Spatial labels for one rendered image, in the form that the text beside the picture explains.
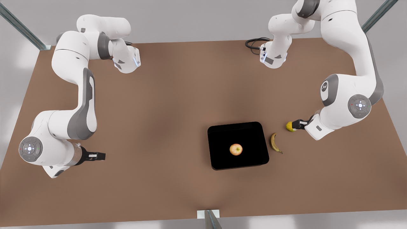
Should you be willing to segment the yellow brown banana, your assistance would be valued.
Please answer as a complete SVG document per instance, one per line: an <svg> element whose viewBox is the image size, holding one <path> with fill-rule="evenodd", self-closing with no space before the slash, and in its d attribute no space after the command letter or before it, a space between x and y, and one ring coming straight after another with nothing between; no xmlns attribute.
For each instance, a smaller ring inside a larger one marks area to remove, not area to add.
<svg viewBox="0 0 407 229"><path fill-rule="evenodd" d="M271 148L272 148L274 151L283 154L283 151L281 151L281 150L279 149L279 147L276 145L276 135L277 135L277 133L273 133L273 134L271 135L271 138L270 138Z"/></svg>

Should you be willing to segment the black square tray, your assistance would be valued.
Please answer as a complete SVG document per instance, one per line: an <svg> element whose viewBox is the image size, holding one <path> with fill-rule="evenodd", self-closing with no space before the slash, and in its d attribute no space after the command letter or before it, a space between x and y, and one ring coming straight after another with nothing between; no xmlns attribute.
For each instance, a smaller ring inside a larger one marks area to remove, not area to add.
<svg viewBox="0 0 407 229"><path fill-rule="evenodd" d="M259 122L211 126L207 134L214 170L246 168L269 162L266 138Z"/></svg>

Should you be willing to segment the silver frame post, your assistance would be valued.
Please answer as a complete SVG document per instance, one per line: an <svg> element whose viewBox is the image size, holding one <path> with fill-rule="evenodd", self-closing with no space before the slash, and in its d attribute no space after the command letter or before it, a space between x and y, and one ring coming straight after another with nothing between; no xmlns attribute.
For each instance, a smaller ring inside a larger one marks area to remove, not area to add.
<svg viewBox="0 0 407 229"><path fill-rule="evenodd" d="M362 25L362 30L367 33L399 0L385 0L381 6Z"/></svg>
<svg viewBox="0 0 407 229"><path fill-rule="evenodd" d="M30 43L40 51L51 49L51 45L45 45L36 35L34 35L9 9L0 3L0 16L2 16L10 25L20 32Z"/></svg>
<svg viewBox="0 0 407 229"><path fill-rule="evenodd" d="M197 219L204 219L205 229L223 229L218 219L219 210L198 210Z"/></svg>

